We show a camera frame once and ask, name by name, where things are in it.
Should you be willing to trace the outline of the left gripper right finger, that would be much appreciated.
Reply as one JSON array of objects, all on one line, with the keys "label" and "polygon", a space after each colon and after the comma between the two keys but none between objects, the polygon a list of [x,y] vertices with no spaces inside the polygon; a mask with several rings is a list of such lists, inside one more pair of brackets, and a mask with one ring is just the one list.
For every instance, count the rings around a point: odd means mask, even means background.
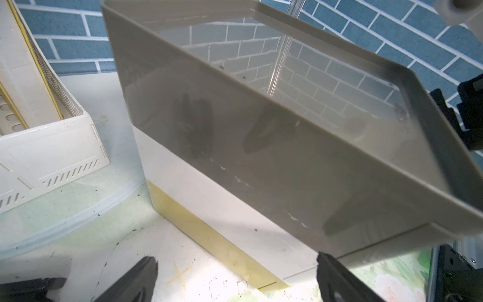
[{"label": "left gripper right finger", "polygon": [[316,280],[323,302],[384,302],[331,255],[320,252],[317,262]]}]

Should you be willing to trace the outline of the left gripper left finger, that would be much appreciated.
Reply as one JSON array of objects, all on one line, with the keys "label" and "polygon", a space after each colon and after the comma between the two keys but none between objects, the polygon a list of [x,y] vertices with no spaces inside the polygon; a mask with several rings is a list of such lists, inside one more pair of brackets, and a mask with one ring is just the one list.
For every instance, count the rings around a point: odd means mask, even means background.
[{"label": "left gripper left finger", "polygon": [[138,261],[95,302],[152,301],[158,278],[158,262],[152,256]]}]

